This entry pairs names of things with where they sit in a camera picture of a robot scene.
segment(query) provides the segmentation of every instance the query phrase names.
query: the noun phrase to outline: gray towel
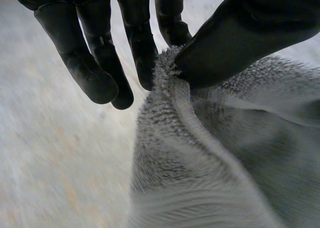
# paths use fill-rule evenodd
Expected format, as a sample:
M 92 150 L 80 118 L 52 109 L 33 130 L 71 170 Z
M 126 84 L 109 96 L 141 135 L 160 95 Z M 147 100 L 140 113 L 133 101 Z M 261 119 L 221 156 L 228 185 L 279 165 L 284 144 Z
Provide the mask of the gray towel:
M 138 117 L 127 227 L 320 227 L 320 67 L 272 55 L 190 90 L 178 51 Z

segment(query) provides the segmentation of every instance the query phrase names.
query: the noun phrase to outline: towel fold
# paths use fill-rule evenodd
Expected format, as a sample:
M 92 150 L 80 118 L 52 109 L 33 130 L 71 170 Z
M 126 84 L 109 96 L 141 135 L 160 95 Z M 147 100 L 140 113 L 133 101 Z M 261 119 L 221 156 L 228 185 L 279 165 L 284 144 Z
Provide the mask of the towel fold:
M 320 227 L 320 67 L 271 55 L 190 90 L 178 51 L 137 120 L 127 227 Z

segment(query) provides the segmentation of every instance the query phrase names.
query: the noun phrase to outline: gloved hand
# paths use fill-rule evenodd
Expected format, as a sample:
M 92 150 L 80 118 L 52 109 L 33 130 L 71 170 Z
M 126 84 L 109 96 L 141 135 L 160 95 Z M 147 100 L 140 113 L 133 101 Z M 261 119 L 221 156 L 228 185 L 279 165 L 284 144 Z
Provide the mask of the gloved hand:
M 320 0 L 225 0 L 175 58 L 191 87 L 209 87 L 320 32 Z
M 72 77 L 92 101 L 112 102 L 117 109 L 126 109 L 133 103 L 133 93 L 112 41 L 110 0 L 18 1 L 34 11 Z M 150 90 L 158 51 L 149 23 L 149 0 L 118 2 L 139 81 Z M 187 25 L 181 21 L 183 0 L 156 0 L 156 10 L 161 33 L 169 45 L 182 45 L 191 38 Z

